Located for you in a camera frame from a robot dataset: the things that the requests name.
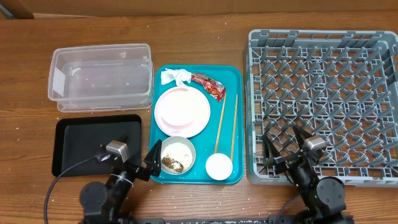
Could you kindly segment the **wooden chopstick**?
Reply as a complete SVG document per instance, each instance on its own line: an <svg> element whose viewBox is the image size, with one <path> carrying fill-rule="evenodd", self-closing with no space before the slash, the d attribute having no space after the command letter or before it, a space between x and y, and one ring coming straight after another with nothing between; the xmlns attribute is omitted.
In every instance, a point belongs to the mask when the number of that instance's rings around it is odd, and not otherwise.
<svg viewBox="0 0 398 224"><path fill-rule="evenodd" d="M227 93L224 94L224 98L223 98L223 105L222 105L221 114L220 114L220 121L219 121L219 125L218 125L218 132L217 132L217 137L216 137L216 142L215 142L214 154L216 154L218 152L218 144L219 144L219 140L220 140L221 127L222 127L222 123L223 123L223 116L224 116L224 108L225 108L225 104L226 104L226 98L227 98Z"/></svg>
<svg viewBox="0 0 398 224"><path fill-rule="evenodd" d="M233 157L234 157L237 110L238 110L238 95L236 95L236 97L235 97L235 105L234 105L233 132L232 132L232 139L231 139L231 156L230 156L231 163L233 163Z"/></svg>

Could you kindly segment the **white napkin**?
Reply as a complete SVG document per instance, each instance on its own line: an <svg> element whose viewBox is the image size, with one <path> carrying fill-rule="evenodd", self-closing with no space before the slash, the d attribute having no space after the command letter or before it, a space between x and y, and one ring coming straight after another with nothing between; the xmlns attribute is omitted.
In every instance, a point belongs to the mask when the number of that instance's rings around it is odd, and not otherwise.
<svg viewBox="0 0 398 224"><path fill-rule="evenodd" d="M192 80L193 73L186 69L169 69L160 73L161 85L166 85L172 81L175 81L177 86L186 86L185 82L190 83Z"/></svg>

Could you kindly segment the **right wooden chopstick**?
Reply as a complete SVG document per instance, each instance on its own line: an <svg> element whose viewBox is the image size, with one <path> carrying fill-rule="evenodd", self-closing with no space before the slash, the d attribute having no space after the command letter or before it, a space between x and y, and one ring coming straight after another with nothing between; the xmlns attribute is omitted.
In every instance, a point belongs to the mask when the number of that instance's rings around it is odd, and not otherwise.
<svg viewBox="0 0 398 224"><path fill-rule="evenodd" d="M238 110L238 95L236 95L236 97L235 97L235 105L234 105L233 132L232 132L232 139L231 139L231 156L230 156L231 163L233 163L233 157L234 157L237 110Z"/></svg>

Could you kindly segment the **black plastic tray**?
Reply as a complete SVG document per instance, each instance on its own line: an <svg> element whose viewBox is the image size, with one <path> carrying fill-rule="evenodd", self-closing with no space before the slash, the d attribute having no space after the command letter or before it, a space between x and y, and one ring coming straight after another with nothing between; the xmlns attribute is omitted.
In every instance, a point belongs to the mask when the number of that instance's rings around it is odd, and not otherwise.
<svg viewBox="0 0 398 224"><path fill-rule="evenodd" d="M61 119L55 130L52 174L105 152L105 146L130 132L128 163L141 164L141 118L136 114Z"/></svg>

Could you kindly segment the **rice and food scraps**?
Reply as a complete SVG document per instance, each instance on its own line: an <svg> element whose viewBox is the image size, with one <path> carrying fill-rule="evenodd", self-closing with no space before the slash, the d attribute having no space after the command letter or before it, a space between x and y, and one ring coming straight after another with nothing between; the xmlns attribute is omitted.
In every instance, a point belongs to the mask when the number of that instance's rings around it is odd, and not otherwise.
<svg viewBox="0 0 398 224"><path fill-rule="evenodd" d="M161 153L162 168L171 174L182 174L193 164L193 152L185 144L175 142L166 146Z"/></svg>

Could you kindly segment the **pink plate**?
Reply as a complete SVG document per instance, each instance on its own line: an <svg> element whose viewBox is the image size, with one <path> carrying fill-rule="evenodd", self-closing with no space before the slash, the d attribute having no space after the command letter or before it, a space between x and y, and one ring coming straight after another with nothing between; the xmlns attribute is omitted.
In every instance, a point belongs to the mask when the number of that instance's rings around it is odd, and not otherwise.
<svg viewBox="0 0 398 224"><path fill-rule="evenodd" d="M194 87L176 86L160 95L154 119L168 136L194 137L202 132L211 115L207 97Z"/></svg>

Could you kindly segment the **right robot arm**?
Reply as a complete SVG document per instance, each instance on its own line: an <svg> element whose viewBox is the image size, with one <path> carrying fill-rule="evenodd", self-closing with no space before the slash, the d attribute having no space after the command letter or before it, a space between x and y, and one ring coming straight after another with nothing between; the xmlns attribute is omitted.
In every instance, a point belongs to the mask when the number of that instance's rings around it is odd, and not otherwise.
<svg viewBox="0 0 398 224"><path fill-rule="evenodd" d="M326 141L292 126L299 149L288 156L281 156L272 141L262 136L265 167L273 166L276 174L290 176L296 185L306 209L289 220L289 223L348 223L343 215L346 209L344 183L332 176L319 178L314 166L326 149Z"/></svg>

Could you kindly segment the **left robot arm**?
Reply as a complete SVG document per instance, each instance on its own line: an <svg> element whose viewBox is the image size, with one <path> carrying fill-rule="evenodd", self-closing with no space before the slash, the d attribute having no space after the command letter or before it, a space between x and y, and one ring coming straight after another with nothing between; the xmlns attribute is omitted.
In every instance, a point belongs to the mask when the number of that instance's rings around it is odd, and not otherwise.
<svg viewBox="0 0 398 224"><path fill-rule="evenodd" d="M90 182L80 192L83 223L137 223L130 213L120 209L136 179L148 181L161 172L162 141L158 140L144 158L145 167L130 163L130 152L125 142L113 140L104 147L105 153L96 156L99 162L113 171L108 181Z"/></svg>

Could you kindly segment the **teal serving tray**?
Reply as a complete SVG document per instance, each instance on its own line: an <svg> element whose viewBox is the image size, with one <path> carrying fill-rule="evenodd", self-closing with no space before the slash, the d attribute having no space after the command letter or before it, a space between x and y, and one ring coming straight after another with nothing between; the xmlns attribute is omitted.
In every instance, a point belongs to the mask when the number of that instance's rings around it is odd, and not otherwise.
<svg viewBox="0 0 398 224"><path fill-rule="evenodd" d="M221 101L205 87L191 81L177 86L162 78L163 72L186 70L210 77L226 88ZM195 148L192 166L181 174L163 167L153 180L163 184L226 184L238 183L244 174L243 78L230 65L164 65L155 74L149 145L172 136L180 136ZM206 161L215 153L224 154L233 170L225 180L211 178Z"/></svg>

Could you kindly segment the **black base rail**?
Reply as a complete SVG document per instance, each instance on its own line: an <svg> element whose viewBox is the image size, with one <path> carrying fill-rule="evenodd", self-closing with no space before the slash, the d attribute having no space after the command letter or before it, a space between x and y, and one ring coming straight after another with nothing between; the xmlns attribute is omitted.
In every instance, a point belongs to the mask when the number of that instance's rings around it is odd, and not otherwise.
<svg viewBox="0 0 398 224"><path fill-rule="evenodd" d="M270 215L267 218L227 218L227 219L191 219L191 220L164 220L163 218L137 219L138 224L292 224L296 223L293 215L286 215L279 218L277 215Z"/></svg>

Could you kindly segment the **grey dishwasher rack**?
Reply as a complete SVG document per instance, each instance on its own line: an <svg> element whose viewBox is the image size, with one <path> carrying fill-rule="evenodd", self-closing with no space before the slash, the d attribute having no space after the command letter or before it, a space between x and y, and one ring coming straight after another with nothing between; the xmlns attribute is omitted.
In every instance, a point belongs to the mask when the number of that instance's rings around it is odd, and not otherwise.
<svg viewBox="0 0 398 224"><path fill-rule="evenodd" d="M254 29L245 49L246 175L287 179L263 164L262 136L283 156L293 125L327 143L316 173L358 187L397 186L397 35L391 31Z"/></svg>

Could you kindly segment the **white cup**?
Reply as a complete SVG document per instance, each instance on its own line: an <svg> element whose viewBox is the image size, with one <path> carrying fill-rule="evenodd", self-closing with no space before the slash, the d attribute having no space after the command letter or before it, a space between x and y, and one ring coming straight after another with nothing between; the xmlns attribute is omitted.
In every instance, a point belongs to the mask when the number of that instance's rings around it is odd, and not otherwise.
<svg viewBox="0 0 398 224"><path fill-rule="evenodd" d="M205 164L206 173L214 180L225 180L233 171L231 159L222 153L211 155Z"/></svg>

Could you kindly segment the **red snack wrapper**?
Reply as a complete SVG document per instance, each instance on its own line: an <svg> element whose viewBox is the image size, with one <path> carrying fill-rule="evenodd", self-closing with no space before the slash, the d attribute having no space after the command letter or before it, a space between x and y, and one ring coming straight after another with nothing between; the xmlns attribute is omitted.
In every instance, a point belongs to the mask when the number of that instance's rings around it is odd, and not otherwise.
<svg viewBox="0 0 398 224"><path fill-rule="evenodd" d="M226 93L226 87L219 81L210 78L202 73L193 73L191 80L201 84L207 93L215 100L221 101Z"/></svg>

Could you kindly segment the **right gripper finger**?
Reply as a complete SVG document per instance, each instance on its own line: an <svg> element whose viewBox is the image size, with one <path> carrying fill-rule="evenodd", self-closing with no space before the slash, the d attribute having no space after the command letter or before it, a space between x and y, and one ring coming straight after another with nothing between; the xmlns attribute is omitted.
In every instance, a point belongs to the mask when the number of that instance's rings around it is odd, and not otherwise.
<svg viewBox="0 0 398 224"><path fill-rule="evenodd" d="M304 142L306 139L313 137L313 135L306 132L306 130L302 129L300 126L296 124L293 125L292 128L294 130L295 138L297 140L299 148L307 149L307 146L304 144Z"/></svg>
<svg viewBox="0 0 398 224"><path fill-rule="evenodd" d="M272 141L265 135L262 135L262 143L263 143L263 165L264 167L269 166L277 166L280 167L283 165L283 161L281 160L281 154L275 148Z"/></svg>

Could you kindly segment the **grey bowl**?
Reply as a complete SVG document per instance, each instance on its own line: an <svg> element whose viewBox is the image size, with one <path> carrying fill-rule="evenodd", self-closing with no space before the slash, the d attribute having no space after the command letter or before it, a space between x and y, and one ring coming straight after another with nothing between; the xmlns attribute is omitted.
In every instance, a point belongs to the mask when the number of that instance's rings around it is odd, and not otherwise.
<svg viewBox="0 0 398 224"><path fill-rule="evenodd" d="M193 167L196 150L187 138L172 136L162 141L160 159L165 173L181 175Z"/></svg>

